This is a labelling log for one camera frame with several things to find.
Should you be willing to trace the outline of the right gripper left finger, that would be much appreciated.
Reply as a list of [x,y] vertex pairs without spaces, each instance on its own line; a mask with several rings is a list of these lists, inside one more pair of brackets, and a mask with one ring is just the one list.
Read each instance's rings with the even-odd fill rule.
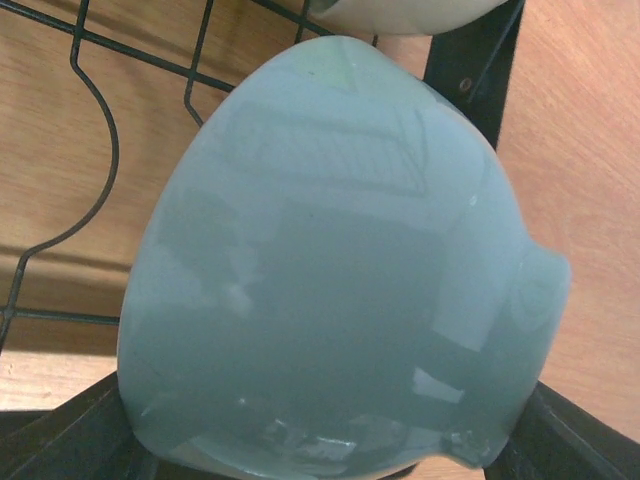
[[53,410],[1,413],[3,479],[153,479],[111,373]]

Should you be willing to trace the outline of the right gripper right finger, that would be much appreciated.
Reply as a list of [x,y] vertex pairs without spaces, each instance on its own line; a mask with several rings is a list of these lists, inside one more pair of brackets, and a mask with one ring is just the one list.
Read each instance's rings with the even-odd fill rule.
[[637,479],[639,444],[538,383],[484,477],[499,480]]

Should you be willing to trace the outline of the white bowl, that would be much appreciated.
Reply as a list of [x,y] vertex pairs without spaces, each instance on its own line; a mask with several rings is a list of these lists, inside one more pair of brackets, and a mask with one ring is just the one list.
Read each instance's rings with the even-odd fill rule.
[[505,0],[310,1],[310,14],[348,32],[435,35],[465,26]]

